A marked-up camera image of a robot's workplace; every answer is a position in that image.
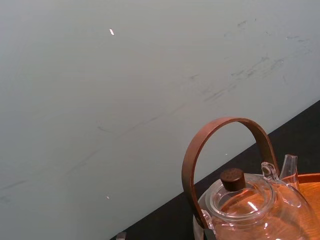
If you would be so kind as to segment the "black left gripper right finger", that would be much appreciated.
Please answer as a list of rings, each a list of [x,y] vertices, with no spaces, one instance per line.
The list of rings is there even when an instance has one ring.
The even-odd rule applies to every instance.
[[[203,239],[204,240],[217,240],[214,231],[210,228],[203,229]]]

